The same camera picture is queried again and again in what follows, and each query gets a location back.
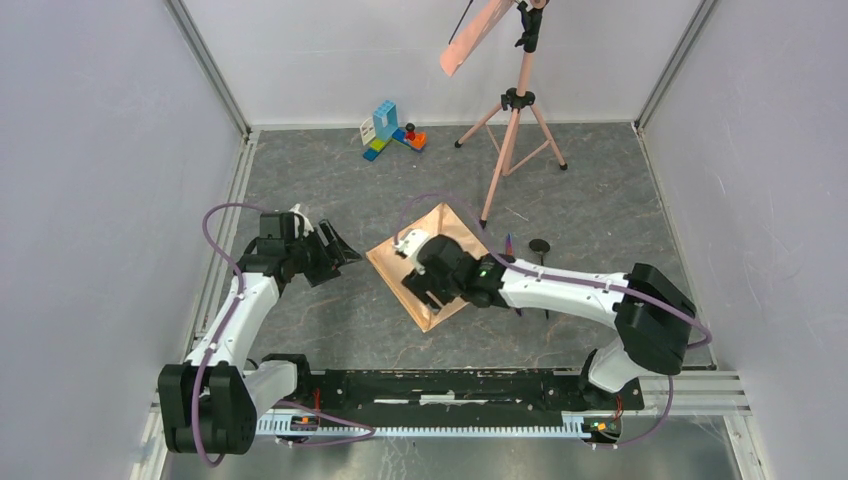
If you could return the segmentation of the peach cloth napkin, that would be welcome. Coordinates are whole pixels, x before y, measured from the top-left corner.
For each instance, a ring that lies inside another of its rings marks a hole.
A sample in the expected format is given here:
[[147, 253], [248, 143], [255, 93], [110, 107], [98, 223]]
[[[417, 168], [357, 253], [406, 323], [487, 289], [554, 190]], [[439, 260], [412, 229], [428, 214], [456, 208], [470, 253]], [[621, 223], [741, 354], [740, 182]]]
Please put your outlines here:
[[[444, 234], [456, 240], [475, 258], [487, 253], [477, 236], [446, 203], [438, 204], [426, 215], [402, 227], [399, 237], [402, 238], [411, 229], [423, 230], [431, 236]], [[413, 263], [396, 255], [393, 246], [394, 241], [390, 237], [369, 250], [366, 257], [422, 332], [432, 330], [468, 305], [466, 301], [456, 298], [435, 312], [422, 303], [402, 285], [402, 279], [413, 271]]]

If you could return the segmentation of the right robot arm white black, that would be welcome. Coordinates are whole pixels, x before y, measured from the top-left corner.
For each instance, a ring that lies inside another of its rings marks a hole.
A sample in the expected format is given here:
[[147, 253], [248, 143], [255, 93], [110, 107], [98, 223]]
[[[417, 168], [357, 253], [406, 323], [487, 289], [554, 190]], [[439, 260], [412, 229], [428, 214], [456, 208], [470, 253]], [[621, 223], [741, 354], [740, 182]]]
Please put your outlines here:
[[591, 408], [606, 406], [636, 377], [682, 370], [695, 308], [651, 265], [599, 274], [491, 253], [475, 257], [456, 240], [420, 229], [395, 240], [393, 249], [412, 265], [403, 286], [433, 311], [461, 299], [477, 308], [560, 312], [614, 330], [616, 338], [589, 356], [577, 382]]

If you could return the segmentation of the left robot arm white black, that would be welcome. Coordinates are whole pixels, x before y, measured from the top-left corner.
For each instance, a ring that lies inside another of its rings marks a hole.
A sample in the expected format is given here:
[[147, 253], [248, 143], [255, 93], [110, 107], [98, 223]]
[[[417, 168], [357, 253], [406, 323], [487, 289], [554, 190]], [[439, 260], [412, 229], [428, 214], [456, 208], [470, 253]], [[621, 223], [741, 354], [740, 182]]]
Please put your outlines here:
[[302, 407], [317, 388], [302, 354], [268, 354], [245, 373], [249, 352], [270, 310], [297, 277], [316, 287], [361, 260], [332, 224], [312, 223], [297, 207], [264, 212], [259, 232], [239, 259], [224, 259], [230, 290], [197, 346], [159, 373], [165, 443], [169, 451], [242, 455], [251, 447], [260, 417], [284, 401]]

